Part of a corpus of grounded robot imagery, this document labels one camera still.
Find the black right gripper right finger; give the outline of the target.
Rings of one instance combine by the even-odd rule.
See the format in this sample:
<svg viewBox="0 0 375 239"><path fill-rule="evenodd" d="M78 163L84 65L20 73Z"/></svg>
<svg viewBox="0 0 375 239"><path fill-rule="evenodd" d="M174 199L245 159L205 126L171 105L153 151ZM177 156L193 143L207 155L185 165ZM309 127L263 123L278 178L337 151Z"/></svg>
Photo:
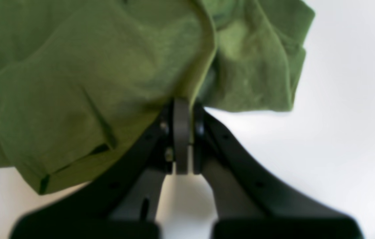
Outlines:
<svg viewBox="0 0 375 239"><path fill-rule="evenodd" d="M362 239L349 215L269 172L200 103L193 110L193 172L213 191L212 239Z"/></svg>

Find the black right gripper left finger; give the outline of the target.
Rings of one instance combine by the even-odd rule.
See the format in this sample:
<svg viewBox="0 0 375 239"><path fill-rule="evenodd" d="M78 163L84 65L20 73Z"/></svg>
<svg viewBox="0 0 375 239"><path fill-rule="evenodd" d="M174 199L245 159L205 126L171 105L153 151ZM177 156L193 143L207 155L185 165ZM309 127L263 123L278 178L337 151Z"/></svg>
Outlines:
<svg viewBox="0 0 375 239"><path fill-rule="evenodd" d="M173 99L104 174L22 217L12 239L160 239L155 222L164 179L189 168L189 103Z"/></svg>

